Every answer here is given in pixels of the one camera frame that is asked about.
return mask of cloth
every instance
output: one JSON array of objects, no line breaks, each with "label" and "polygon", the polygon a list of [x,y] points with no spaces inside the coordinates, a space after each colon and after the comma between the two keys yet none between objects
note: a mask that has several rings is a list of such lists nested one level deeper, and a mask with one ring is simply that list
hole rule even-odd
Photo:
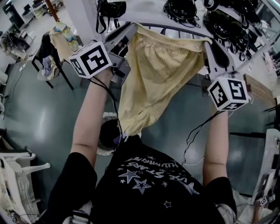
[{"label": "cloth", "polygon": [[134,136],[159,119],[172,96],[204,66],[204,41],[210,40],[171,39],[138,25],[119,105],[124,132]]},{"label": "cloth", "polygon": [[57,49],[60,61],[66,60],[70,63],[68,59],[74,51],[68,46],[67,40],[62,34],[50,35],[51,43]]},{"label": "cloth", "polygon": [[50,34],[53,34],[53,32],[56,34],[61,33],[63,37],[67,40],[69,47],[73,51],[77,51],[79,49],[79,44],[76,36],[66,24],[62,22],[56,22],[56,26],[52,29]]},{"label": "cloth", "polygon": [[54,72],[57,68],[56,63],[53,60],[53,56],[49,55],[46,58],[43,58],[43,70],[42,75],[46,76],[48,80],[54,78]]},{"label": "cloth", "polygon": [[56,26],[49,33],[51,43],[58,51],[60,61],[66,60],[70,63],[68,57],[79,49],[76,36],[72,33],[66,24],[57,22]]},{"label": "cloth", "polygon": [[74,211],[72,216],[67,217],[62,224],[93,224],[89,221],[92,202],[84,204],[78,211]]},{"label": "cloth", "polygon": [[[86,157],[71,153],[50,194],[44,222],[60,224],[89,200],[95,224],[218,224],[227,223],[225,210],[235,219],[236,205],[227,178],[217,178],[204,188],[178,162],[145,146],[138,136],[120,145],[97,187],[96,181]],[[223,216],[221,206],[225,207]]]}]

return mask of chair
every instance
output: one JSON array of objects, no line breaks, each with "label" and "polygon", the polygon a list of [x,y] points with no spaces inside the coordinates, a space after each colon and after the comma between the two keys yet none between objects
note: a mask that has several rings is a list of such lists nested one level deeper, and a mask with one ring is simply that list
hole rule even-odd
[{"label": "chair", "polygon": [[50,168],[50,164],[46,163],[40,166],[30,166],[30,160],[36,157],[33,153],[1,153],[0,155],[0,184],[6,189],[2,195],[2,202],[6,212],[11,208],[31,224],[37,221],[40,216],[37,202],[33,192],[32,172]]},{"label": "chair", "polygon": [[[41,45],[40,45],[40,47],[39,47],[39,49],[38,49],[36,55],[33,57],[31,63],[32,63],[32,65],[34,66],[34,68],[35,68],[35,69],[37,70],[37,72],[38,72],[38,74],[37,74],[37,79],[38,79],[39,81],[45,81],[51,88],[53,88],[53,85],[49,82],[49,80],[47,79],[47,77],[43,77],[43,76],[42,76],[43,67],[42,67],[41,69],[39,69],[38,66],[37,66],[36,63],[35,63],[35,60],[40,61],[40,58],[39,58],[40,49],[41,49]],[[67,82],[67,84],[68,84],[69,87],[71,88],[71,90],[73,90],[73,89],[74,89],[73,86],[71,85],[71,83],[69,82],[69,80],[68,80],[66,74],[65,74],[64,71],[62,70],[63,61],[61,62],[61,61],[59,60],[58,56],[53,56],[53,58],[54,58],[54,61],[55,61],[55,63],[56,63],[56,66],[57,66],[57,69],[55,69],[54,78],[56,78],[56,77],[59,75],[59,73],[61,73],[62,76],[64,77],[65,81]]]}]

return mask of black helmet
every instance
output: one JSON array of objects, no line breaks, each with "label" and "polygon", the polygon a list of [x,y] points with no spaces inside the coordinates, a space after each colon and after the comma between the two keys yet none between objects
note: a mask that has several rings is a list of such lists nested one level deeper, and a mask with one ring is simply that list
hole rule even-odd
[{"label": "black helmet", "polygon": [[231,36],[230,17],[220,10],[207,11],[203,22],[207,30],[221,39],[229,39]]},{"label": "black helmet", "polygon": [[257,9],[259,0],[250,0],[250,2],[253,4],[254,8]]},{"label": "black helmet", "polygon": [[168,0],[165,6],[178,19],[186,20],[196,16],[197,9],[194,0]]},{"label": "black helmet", "polygon": [[238,13],[245,15],[246,20],[250,23],[259,23],[260,18],[256,13],[255,5],[258,4],[257,0],[220,0],[221,5],[225,7],[232,7]]},{"label": "black helmet", "polygon": [[219,0],[203,0],[203,5],[208,11],[215,11],[219,6]]},{"label": "black helmet", "polygon": [[249,46],[249,36],[239,22],[231,23],[232,36],[230,41],[240,51],[245,51]]},{"label": "black helmet", "polygon": [[184,25],[184,23],[190,23],[193,27],[200,26],[196,20],[199,18],[196,15],[196,5],[194,0],[167,0],[163,6],[163,11],[167,14],[168,18]]}]

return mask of white chair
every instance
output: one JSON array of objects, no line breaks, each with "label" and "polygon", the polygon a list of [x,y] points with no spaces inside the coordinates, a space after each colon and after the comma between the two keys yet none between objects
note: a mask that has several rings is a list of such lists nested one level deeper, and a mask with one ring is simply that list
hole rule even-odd
[{"label": "white chair", "polygon": [[[6,212],[12,207],[22,219],[28,223],[37,221],[40,215],[37,207],[39,199],[35,199],[32,187],[30,174],[32,172],[40,171],[50,168],[50,164],[46,163],[41,166],[30,166],[30,160],[36,157],[31,153],[1,153],[1,167],[0,178],[1,186],[5,186],[11,201],[6,202],[6,207],[3,207]],[[29,164],[29,166],[22,167],[20,164]]]}]

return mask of wire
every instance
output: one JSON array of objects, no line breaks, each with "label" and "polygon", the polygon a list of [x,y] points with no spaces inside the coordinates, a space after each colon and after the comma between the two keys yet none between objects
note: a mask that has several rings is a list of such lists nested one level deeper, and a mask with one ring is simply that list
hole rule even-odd
[{"label": "wire", "polygon": [[14,90],[15,90],[15,88],[16,88],[16,86],[17,86],[17,84],[18,84],[18,81],[20,80],[20,78],[21,78],[22,74],[23,74],[23,71],[21,72],[21,75],[19,76],[19,78],[18,78],[18,80],[17,80],[16,84],[14,85],[14,88],[13,88],[13,95],[12,95],[12,97],[11,97],[11,98],[13,98],[13,96],[14,96]]},{"label": "wire", "polygon": [[233,115],[234,112],[235,112],[235,111],[233,110],[232,113],[231,113],[228,117],[230,117],[231,115]]},{"label": "wire", "polygon": [[[221,114],[222,112],[223,112],[223,111],[217,111],[214,115],[212,115],[210,118],[208,118],[204,123],[202,123],[201,125],[197,126],[195,129],[193,129],[193,130],[190,132],[190,134],[189,134],[189,136],[188,136],[188,138],[187,138],[187,141],[186,141],[186,142],[187,142],[187,147],[186,147],[186,149],[185,149],[185,151],[184,151],[184,161],[181,163],[182,166],[183,166],[184,164],[186,164],[186,152],[187,152],[188,148],[190,147],[190,145],[194,142],[194,139],[195,139],[195,137],[198,135],[198,133],[200,132],[201,128],[202,128],[207,122],[209,122],[209,121],[212,120],[214,117],[216,117],[217,115]],[[192,140],[190,143],[188,143],[189,137],[191,136],[192,132],[195,131],[195,130],[198,129],[198,128],[199,128],[199,130],[198,130],[197,133],[194,135],[193,140]]]},{"label": "wire", "polygon": [[116,149],[119,147],[121,139],[123,138],[123,130],[122,130],[122,127],[121,127],[121,122],[119,121],[119,113],[118,113],[118,109],[117,109],[117,106],[116,106],[116,98],[115,98],[114,94],[112,93],[112,91],[102,81],[100,81],[98,78],[96,78],[94,76],[93,76],[93,78],[96,79],[101,84],[98,84],[98,83],[92,81],[91,79],[89,79],[89,81],[98,85],[98,86],[100,86],[100,87],[103,87],[108,92],[108,94],[111,96],[112,101],[113,101],[114,110],[115,110],[115,113],[117,115],[117,120],[118,120],[118,124],[119,124],[119,134],[120,134],[119,143],[118,143],[117,147],[115,147],[115,149],[114,149],[114,152],[115,152]]},{"label": "wire", "polygon": [[194,166],[194,165],[199,164],[199,162],[202,161],[203,159],[204,159],[204,156],[200,160],[198,160],[197,163],[194,163],[194,164],[183,164],[183,165],[185,165],[185,166]]}]

